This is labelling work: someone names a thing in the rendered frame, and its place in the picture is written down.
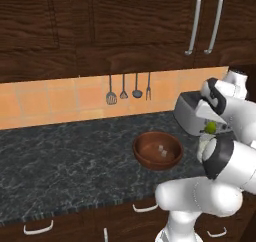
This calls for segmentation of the glass of lemonade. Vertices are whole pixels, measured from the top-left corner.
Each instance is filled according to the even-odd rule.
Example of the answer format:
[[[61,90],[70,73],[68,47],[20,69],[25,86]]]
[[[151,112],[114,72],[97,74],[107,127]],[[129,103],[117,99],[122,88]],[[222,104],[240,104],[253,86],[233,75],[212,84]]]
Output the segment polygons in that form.
[[[214,151],[215,143],[211,143],[211,140],[215,138],[213,134],[202,134],[199,138],[197,159],[200,163],[204,160],[208,160]]]

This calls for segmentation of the grey slotted spatula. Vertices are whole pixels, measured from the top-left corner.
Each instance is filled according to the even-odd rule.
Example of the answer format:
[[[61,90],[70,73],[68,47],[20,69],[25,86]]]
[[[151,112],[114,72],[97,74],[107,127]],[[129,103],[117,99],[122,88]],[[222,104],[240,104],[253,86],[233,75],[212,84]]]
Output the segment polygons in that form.
[[[112,91],[112,77],[109,77],[109,92],[106,94],[106,103],[108,105],[115,105],[117,103],[117,96]]]

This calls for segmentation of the grey meat fork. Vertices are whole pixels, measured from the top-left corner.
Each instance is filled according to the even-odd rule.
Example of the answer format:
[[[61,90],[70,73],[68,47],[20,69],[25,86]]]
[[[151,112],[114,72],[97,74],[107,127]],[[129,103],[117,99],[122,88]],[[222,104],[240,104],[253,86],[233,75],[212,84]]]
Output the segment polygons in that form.
[[[151,100],[151,87],[150,87],[150,81],[151,81],[151,72],[148,73],[148,84],[146,88],[146,100]]]

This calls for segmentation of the dark wood cupboard door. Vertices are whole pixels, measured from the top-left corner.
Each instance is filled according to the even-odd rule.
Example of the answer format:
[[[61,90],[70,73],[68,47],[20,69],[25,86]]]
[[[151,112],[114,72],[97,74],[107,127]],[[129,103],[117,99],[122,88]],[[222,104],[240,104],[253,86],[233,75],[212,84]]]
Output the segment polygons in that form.
[[[0,83],[74,75],[71,0],[0,0]]]
[[[217,37],[209,46],[218,0],[202,0],[195,68],[256,64],[256,0],[224,0]]]
[[[81,76],[167,71],[193,66],[196,0],[76,0]]]

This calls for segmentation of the brown wooden bowl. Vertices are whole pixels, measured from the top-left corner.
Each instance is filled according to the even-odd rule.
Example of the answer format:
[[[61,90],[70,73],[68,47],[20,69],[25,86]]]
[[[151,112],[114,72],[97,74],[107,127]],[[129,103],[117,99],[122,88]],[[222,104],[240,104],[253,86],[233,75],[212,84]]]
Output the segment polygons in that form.
[[[162,145],[168,152],[162,157],[158,146]],[[133,153],[138,162],[155,171],[168,170],[174,167],[183,156],[181,142],[173,135],[161,131],[149,131],[140,134],[134,139]]]

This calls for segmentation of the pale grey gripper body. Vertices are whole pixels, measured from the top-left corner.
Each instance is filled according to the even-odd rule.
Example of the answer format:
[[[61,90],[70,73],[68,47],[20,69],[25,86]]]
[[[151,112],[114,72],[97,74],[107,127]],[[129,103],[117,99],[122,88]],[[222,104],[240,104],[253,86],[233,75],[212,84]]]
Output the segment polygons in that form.
[[[215,122],[219,122],[219,123],[223,123],[225,124],[225,121],[219,117],[210,107],[210,105],[204,101],[203,99],[201,99],[198,102],[198,105],[195,109],[195,115],[197,117],[201,117],[201,118],[205,118],[208,120],[212,120]]]

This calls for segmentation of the silver toaster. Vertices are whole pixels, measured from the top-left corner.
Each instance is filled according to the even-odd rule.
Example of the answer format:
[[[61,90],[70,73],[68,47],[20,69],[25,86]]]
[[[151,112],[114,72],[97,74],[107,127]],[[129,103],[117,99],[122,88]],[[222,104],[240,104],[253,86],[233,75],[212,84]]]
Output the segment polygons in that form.
[[[201,136],[204,132],[206,124],[212,120],[197,117],[195,109],[201,100],[199,91],[182,92],[176,102],[173,114],[176,121],[184,131],[193,136]],[[216,133],[231,132],[231,127],[225,122],[216,122]]]

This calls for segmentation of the grey ladle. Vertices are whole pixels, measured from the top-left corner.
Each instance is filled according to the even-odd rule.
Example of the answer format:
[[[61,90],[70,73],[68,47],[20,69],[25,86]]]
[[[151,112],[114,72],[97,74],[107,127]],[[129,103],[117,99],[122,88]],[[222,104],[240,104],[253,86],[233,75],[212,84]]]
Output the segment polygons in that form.
[[[135,89],[132,91],[132,95],[134,98],[141,98],[143,92],[138,89],[138,75],[135,75]]]

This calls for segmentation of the small grey spatula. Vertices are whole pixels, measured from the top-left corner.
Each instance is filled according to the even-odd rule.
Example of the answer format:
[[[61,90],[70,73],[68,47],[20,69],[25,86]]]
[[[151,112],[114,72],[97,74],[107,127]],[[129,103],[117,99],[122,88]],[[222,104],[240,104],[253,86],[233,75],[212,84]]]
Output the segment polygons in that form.
[[[125,90],[125,74],[122,74],[122,91],[120,93],[120,99],[127,99],[128,94]]]

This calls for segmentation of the green lime piece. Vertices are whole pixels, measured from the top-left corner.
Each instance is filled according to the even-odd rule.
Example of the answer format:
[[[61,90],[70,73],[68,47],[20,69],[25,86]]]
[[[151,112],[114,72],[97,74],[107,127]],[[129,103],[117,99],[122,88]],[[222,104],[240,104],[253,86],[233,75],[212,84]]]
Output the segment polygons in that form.
[[[204,132],[208,134],[215,134],[216,133],[216,122],[210,121],[206,124],[204,128]]]

